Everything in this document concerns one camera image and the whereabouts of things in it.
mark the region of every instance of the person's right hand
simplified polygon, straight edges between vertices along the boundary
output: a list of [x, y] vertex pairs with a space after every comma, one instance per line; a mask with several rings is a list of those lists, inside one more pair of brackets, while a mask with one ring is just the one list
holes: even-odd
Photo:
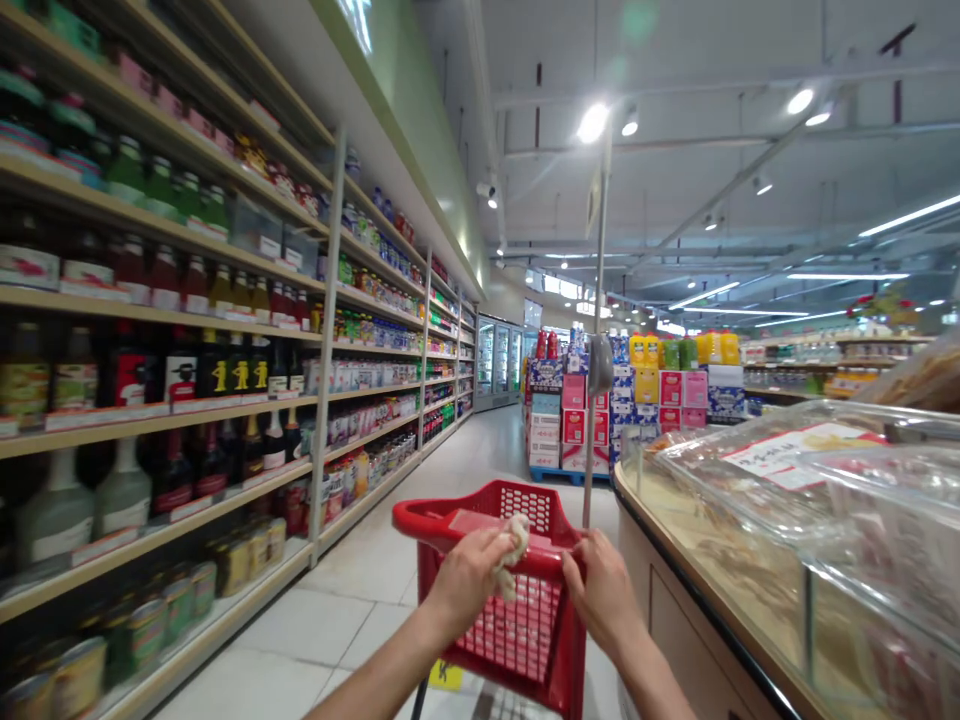
[[[574, 557], [586, 565], [586, 583]], [[587, 632], [619, 668], [624, 650], [647, 632], [623, 557], [606, 535], [587, 530], [573, 554], [563, 554], [563, 574]]]

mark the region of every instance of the person's left hand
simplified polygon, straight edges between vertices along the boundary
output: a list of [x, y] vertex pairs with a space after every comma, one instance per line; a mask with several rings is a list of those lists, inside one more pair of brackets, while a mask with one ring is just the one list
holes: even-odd
[[443, 629], [447, 644], [473, 625], [493, 592], [493, 569], [514, 549], [512, 536], [488, 528], [470, 533], [447, 555], [421, 605]]

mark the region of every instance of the aisle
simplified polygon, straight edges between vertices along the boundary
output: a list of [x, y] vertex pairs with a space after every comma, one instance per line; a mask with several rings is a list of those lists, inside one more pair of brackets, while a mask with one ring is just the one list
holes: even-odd
[[[159, 713], [157, 720], [300, 720], [359, 667], [417, 604], [416, 543], [390, 523], [393, 504], [459, 496], [494, 478], [527, 476], [518, 407], [471, 417], [385, 502], [282, 595]], [[579, 525], [582, 491], [558, 487], [564, 511]], [[615, 540], [616, 500], [593, 496], [593, 524]], [[587, 649], [584, 720], [617, 720], [616, 674], [593, 645]], [[480, 678], [465, 676], [459, 693], [430, 689], [424, 720], [553, 717]], [[397, 716], [410, 717], [413, 699]]]

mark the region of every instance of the yellow floor sticker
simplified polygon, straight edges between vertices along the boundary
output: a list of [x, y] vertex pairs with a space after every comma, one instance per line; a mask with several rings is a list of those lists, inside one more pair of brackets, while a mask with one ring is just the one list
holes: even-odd
[[458, 668], [445, 660], [437, 660], [430, 670], [430, 687], [460, 692], [463, 684], [463, 668]]

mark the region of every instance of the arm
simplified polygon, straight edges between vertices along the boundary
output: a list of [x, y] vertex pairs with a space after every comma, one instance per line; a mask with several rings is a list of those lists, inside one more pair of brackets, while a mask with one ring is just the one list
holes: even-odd
[[395, 717], [441, 653], [470, 629], [493, 592], [493, 569], [514, 549], [497, 529], [470, 533], [447, 555], [424, 603], [373, 657], [304, 720]]
[[563, 574], [577, 614], [610, 658], [644, 720], [696, 720], [670, 665], [647, 632], [620, 553], [599, 530], [587, 532], [574, 555], [586, 565], [584, 583], [570, 554]]

